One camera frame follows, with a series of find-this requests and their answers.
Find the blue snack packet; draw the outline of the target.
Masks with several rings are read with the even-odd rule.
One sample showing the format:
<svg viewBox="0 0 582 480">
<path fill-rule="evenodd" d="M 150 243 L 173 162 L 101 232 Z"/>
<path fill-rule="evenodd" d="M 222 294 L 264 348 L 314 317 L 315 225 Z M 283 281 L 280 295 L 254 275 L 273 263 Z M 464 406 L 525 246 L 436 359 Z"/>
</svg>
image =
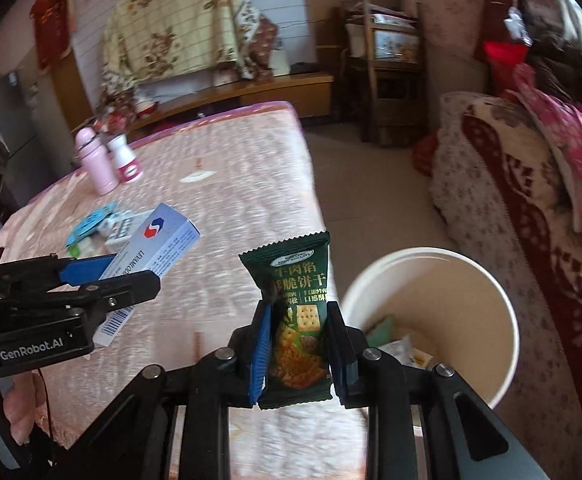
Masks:
<svg viewBox="0 0 582 480">
<path fill-rule="evenodd" d="M 116 212 L 116 202 L 101 206 L 95 209 L 90 214 L 78 223 L 77 226 L 71 231 L 66 240 L 66 248 L 70 249 L 76 246 L 81 240 L 89 237 L 95 233 L 102 222 L 108 219 L 111 214 Z"/>
</svg>

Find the green white medicine box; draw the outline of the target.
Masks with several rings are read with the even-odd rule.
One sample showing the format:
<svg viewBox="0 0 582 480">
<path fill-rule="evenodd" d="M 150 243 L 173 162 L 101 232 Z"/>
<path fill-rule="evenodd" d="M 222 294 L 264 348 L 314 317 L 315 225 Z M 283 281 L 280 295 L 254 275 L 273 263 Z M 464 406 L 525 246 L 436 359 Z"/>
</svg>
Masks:
<svg viewBox="0 0 582 480">
<path fill-rule="evenodd" d="M 105 218 L 98 228 L 98 234 L 104 239 L 105 248 L 116 252 L 123 247 L 148 218 L 148 210 L 133 212 L 119 211 Z"/>
</svg>

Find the blue white medicine box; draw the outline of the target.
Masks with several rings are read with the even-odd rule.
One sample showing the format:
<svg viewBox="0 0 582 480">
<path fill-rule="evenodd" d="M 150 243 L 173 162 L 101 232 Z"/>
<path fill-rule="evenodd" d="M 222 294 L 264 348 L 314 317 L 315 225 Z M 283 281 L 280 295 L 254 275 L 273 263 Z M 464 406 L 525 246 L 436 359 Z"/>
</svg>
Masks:
<svg viewBox="0 0 582 480">
<path fill-rule="evenodd" d="M 100 279 L 142 271 L 151 271 L 163 278 L 199 238 L 195 223 L 178 210 L 159 204 L 131 232 L 131 237 L 118 250 Z"/>
</svg>

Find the dark green cracker packet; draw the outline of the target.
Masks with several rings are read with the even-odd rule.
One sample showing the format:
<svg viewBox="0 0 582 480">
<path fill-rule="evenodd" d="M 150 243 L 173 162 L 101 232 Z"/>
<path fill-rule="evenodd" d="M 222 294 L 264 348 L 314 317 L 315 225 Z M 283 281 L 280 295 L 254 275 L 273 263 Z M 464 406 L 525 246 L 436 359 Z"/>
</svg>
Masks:
<svg viewBox="0 0 582 480">
<path fill-rule="evenodd" d="M 269 357 L 256 400 L 263 410 L 331 398 L 325 350 L 329 243 L 323 231 L 240 255 L 268 310 Z"/>
</svg>

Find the white milk carton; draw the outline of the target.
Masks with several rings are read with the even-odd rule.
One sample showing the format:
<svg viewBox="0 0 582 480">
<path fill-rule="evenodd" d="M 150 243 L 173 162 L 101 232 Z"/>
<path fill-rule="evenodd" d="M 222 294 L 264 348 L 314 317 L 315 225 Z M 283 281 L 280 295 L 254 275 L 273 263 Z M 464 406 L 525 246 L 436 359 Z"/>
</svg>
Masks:
<svg viewBox="0 0 582 480">
<path fill-rule="evenodd" d="M 433 362 L 431 354 L 413 347 L 409 335 L 382 344 L 379 349 L 393 356 L 402 365 L 419 368 L 419 370 L 427 370 Z"/>
</svg>

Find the cream trash bucket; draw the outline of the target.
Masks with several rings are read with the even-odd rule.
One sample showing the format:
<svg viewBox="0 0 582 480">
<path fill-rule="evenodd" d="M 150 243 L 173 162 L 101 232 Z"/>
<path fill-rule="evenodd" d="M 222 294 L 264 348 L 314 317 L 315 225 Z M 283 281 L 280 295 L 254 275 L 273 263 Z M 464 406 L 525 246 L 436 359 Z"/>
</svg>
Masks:
<svg viewBox="0 0 582 480">
<path fill-rule="evenodd" d="M 369 330 L 391 315 L 394 335 L 457 370 L 490 408 L 518 365 L 518 320 L 502 286 L 472 259 L 436 247 L 392 252 L 355 278 L 340 304 L 347 325 Z"/>
</svg>

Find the pink water bottle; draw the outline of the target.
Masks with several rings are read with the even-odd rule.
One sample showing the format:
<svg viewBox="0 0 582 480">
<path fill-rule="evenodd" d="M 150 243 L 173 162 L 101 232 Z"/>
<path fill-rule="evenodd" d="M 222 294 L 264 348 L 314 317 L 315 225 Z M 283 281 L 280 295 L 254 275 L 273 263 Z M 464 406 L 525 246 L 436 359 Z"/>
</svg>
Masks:
<svg viewBox="0 0 582 480">
<path fill-rule="evenodd" d="M 75 151 L 98 195 L 104 196 L 118 186 L 109 152 L 92 127 L 84 127 L 75 134 Z"/>
</svg>

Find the white bottle pink label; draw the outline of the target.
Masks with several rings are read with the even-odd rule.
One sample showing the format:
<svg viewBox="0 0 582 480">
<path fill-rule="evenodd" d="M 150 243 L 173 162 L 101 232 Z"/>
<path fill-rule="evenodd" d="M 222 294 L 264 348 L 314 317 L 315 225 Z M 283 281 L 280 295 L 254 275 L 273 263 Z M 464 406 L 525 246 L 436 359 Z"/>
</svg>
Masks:
<svg viewBox="0 0 582 480">
<path fill-rule="evenodd" d="M 142 167 L 128 145 L 125 134 L 113 136 L 108 141 L 108 149 L 112 156 L 112 163 L 122 182 L 130 183 L 142 176 Z"/>
</svg>

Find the floral cloth covered television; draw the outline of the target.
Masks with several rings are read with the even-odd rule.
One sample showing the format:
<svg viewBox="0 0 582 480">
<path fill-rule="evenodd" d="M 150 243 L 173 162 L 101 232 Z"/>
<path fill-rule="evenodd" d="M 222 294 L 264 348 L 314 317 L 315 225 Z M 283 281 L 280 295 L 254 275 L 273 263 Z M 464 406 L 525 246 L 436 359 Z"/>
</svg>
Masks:
<svg viewBox="0 0 582 480">
<path fill-rule="evenodd" d="M 278 27 L 252 0 L 121 0 L 102 38 L 101 93 L 114 98 L 203 70 L 269 79 Z"/>
</svg>

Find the wooden tv cabinet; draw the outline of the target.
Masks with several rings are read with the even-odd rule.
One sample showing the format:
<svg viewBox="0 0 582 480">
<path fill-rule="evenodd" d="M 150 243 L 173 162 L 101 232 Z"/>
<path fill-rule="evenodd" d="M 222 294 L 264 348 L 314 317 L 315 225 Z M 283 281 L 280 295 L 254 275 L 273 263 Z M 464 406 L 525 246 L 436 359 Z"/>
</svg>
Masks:
<svg viewBox="0 0 582 480">
<path fill-rule="evenodd" d="M 213 87 L 151 107 L 124 126 L 128 140 L 236 108 L 281 101 L 289 103 L 300 119 L 326 118 L 331 113 L 333 77 L 326 73 L 279 76 L 270 80 L 238 81 Z"/>
</svg>

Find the pink polka dot blanket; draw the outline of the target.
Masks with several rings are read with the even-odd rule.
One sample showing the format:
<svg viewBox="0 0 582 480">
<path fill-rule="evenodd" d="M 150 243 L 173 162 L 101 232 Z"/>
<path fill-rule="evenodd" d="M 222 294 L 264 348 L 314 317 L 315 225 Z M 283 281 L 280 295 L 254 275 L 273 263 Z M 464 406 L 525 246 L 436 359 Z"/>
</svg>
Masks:
<svg viewBox="0 0 582 480">
<path fill-rule="evenodd" d="M 536 120 L 538 129 L 568 165 L 573 186 L 580 192 L 574 210 L 582 216 L 582 106 L 563 102 L 539 90 L 536 73 L 526 63 L 515 66 L 512 79 L 520 101 Z"/>
</svg>

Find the wooden chair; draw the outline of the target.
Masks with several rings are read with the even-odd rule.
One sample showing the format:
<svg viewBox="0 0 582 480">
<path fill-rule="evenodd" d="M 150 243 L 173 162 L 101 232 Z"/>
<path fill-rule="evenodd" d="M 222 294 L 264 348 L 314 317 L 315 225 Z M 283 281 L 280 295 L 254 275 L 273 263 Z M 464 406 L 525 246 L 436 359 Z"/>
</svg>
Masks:
<svg viewBox="0 0 582 480">
<path fill-rule="evenodd" d="M 359 139 L 409 148 L 428 129 L 428 67 L 420 16 L 359 0 L 342 11 L 347 44 L 337 80 L 337 112 Z"/>
</svg>

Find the red cushion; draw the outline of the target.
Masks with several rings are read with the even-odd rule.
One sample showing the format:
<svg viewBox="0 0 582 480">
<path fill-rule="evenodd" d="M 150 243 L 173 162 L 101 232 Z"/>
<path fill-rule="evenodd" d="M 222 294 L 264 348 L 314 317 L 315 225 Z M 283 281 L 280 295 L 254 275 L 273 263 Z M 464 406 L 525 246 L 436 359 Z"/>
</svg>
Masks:
<svg viewBox="0 0 582 480">
<path fill-rule="evenodd" d="M 496 96 L 514 90 L 513 72 L 516 66 L 525 61 L 528 47 L 525 44 L 484 41 L 483 49 Z"/>
</svg>

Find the dark purple garment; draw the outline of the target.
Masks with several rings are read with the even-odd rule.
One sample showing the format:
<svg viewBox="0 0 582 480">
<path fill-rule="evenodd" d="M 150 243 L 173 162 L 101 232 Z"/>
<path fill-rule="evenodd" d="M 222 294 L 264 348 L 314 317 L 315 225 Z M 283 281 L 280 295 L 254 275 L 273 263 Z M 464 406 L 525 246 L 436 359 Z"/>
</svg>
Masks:
<svg viewBox="0 0 582 480">
<path fill-rule="evenodd" d="M 525 63 L 535 71 L 537 88 L 565 103 L 582 105 L 582 48 L 544 23 L 536 24 L 532 15 L 524 13 L 523 18 L 532 39 Z"/>
</svg>

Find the floral covered standing fan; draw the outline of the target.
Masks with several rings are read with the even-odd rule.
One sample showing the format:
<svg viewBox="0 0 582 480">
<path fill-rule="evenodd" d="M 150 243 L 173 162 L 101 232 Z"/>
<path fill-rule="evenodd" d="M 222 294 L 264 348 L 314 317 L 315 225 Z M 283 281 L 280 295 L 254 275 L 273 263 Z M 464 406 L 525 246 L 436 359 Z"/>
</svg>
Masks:
<svg viewBox="0 0 582 480">
<path fill-rule="evenodd" d="M 483 0 L 402 0 L 425 29 L 431 96 L 451 91 L 481 92 L 485 65 L 474 58 Z"/>
</svg>

